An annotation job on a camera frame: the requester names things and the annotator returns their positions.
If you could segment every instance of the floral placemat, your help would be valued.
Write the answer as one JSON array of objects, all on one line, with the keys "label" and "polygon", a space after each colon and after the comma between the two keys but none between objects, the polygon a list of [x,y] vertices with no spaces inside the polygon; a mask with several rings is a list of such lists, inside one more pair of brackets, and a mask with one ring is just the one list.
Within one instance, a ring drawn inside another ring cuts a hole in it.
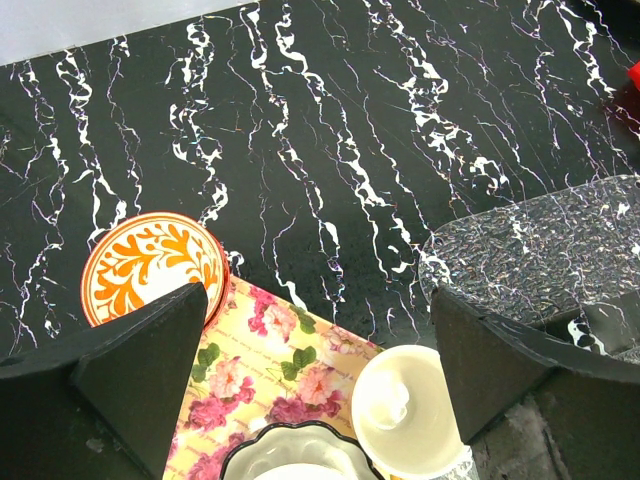
[{"label": "floral placemat", "polygon": [[227,303],[200,341],[165,480],[218,480],[236,445],[274,422],[322,420],[343,435],[351,391],[380,349],[231,277]]}]

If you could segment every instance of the green leaf print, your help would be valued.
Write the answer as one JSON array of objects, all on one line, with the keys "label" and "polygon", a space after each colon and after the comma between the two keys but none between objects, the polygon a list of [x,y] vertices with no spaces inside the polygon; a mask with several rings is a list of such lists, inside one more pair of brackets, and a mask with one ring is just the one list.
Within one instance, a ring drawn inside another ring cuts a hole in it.
[{"label": "green leaf print", "polygon": [[311,315],[309,315],[306,310],[303,310],[300,307],[296,307],[295,305],[291,305],[290,308],[298,317],[300,330],[302,330],[303,333],[307,333],[309,335],[311,335],[312,333],[316,333],[316,321],[311,318]]},{"label": "green leaf print", "polygon": [[211,343],[207,348],[198,350],[198,363],[210,367],[219,356],[220,347],[215,343]]},{"label": "green leaf print", "polygon": [[311,365],[315,361],[316,349],[313,347],[307,347],[304,350],[296,348],[296,351],[293,352],[293,365],[298,370],[302,370],[304,367]]},{"label": "green leaf print", "polygon": [[300,370],[291,362],[280,362],[280,368],[282,368],[284,379],[288,381],[295,380],[298,376],[298,371]]},{"label": "green leaf print", "polygon": [[193,368],[191,368],[191,378],[193,378],[194,382],[204,382],[206,375],[206,365],[194,365]]}]

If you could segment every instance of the decorative ceramic plate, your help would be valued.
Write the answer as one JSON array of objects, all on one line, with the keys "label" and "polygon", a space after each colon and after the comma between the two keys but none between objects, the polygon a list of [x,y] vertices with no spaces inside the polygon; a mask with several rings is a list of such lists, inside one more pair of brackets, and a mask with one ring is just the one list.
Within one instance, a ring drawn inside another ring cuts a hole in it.
[{"label": "decorative ceramic plate", "polygon": [[147,213],[121,223],[93,249],[82,273],[82,308],[95,327],[189,282],[202,282],[207,290],[208,324],[229,286],[222,247],[188,217]]}]

